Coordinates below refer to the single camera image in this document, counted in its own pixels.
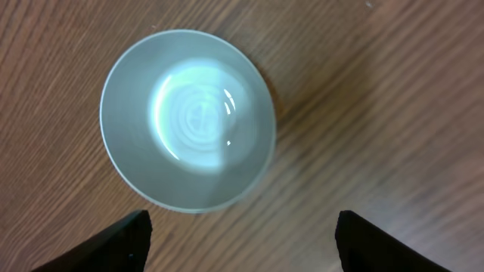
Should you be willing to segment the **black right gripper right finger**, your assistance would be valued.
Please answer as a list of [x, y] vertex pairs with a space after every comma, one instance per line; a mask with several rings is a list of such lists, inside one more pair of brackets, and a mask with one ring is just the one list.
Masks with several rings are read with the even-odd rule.
[[339, 213], [335, 240], [344, 272], [448, 272], [350, 210]]

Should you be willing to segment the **grey bowl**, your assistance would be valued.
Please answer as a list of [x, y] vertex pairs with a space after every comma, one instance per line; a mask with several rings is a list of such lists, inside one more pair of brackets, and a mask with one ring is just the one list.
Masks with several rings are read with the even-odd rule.
[[99, 121], [122, 179], [177, 212], [234, 204], [275, 152], [275, 107], [260, 72], [232, 44], [192, 29], [128, 48], [107, 76]]

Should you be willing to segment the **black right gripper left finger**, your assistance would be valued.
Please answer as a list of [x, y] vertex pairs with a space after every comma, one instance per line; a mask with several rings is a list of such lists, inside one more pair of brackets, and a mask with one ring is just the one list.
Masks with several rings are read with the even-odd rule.
[[136, 210], [35, 272], [144, 272], [152, 223]]

